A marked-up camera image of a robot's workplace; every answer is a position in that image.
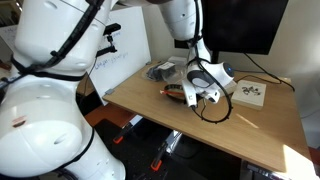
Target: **table surface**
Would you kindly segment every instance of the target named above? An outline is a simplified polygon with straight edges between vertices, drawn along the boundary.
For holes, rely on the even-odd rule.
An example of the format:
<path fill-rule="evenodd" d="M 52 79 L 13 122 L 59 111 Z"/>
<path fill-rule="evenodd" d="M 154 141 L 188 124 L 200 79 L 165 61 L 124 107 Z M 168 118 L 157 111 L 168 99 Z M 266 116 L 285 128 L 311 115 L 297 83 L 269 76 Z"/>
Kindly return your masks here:
<path fill-rule="evenodd" d="M 246 78 L 267 84 L 262 110 L 233 104 L 230 119 L 212 124 L 202 121 L 186 105 L 160 94 L 166 83 L 147 80 L 144 77 L 147 69 L 148 66 L 138 71 L 103 99 L 243 160 L 284 173 L 292 179 L 306 179 L 306 176 L 315 175 L 294 93 L 289 86 Z M 245 75 L 236 73 L 235 80 Z M 223 97 L 218 104 L 207 103 L 204 116 L 220 119 L 227 110 L 227 101 Z"/>

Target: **computer monitor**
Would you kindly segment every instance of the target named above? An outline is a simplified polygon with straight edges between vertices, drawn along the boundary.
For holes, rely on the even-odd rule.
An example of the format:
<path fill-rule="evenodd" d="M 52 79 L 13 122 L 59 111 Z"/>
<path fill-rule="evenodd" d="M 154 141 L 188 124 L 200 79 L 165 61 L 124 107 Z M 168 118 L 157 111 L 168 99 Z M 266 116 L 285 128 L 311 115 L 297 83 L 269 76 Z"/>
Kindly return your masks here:
<path fill-rule="evenodd" d="M 288 0 L 202 0 L 204 42 L 213 54 L 267 55 L 287 4 Z M 175 47 L 186 45 L 176 41 Z"/>

